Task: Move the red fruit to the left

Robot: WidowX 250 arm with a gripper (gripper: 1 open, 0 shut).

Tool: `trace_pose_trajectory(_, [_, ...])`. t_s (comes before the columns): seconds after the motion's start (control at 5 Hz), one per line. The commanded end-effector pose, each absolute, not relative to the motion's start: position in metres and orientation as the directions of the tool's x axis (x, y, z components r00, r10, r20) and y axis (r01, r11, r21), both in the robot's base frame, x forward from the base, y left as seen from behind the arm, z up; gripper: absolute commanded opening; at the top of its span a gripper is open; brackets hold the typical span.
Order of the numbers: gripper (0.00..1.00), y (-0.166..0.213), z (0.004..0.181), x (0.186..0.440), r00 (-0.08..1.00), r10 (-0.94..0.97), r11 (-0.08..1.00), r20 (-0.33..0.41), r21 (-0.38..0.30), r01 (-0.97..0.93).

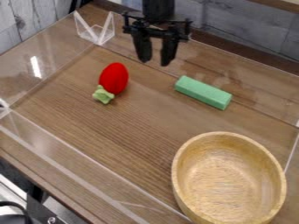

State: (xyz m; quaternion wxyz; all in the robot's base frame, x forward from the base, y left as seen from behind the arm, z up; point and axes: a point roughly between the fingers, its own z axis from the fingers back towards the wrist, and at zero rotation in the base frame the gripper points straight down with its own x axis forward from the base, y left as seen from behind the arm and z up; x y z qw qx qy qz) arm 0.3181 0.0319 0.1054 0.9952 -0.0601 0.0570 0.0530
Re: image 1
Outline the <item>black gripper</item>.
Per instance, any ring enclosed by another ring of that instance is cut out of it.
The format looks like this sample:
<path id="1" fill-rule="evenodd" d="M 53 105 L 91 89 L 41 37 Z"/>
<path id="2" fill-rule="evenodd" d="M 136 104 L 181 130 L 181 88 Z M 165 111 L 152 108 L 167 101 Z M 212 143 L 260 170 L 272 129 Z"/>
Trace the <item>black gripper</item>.
<path id="1" fill-rule="evenodd" d="M 152 58 L 151 38 L 163 39 L 161 66 L 167 67 L 177 52 L 179 42 L 191 38 L 191 24 L 188 18 L 171 17 L 163 20 L 149 20 L 140 12 L 125 11 L 123 33 L 133 39 L 135 51 L 139 60 L 145 63 Z"/>

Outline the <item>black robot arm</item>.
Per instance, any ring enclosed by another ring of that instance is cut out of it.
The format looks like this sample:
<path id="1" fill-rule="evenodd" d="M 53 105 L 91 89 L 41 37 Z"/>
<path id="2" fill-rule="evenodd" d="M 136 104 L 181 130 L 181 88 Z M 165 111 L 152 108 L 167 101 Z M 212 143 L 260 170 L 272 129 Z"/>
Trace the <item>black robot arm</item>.
<path id="1" fill-rule="evenodd" d="M 175 18 L 175 0 L 143 0 L 143 11 L 124 11 L 123 33 L 133 40 L 136 56 L 145 63 L 152 59 L 151 38 L 160 39 L 160 66 L 167 67 L 175 59 L 180 42 L 191 39 L 192 21 Z"/>

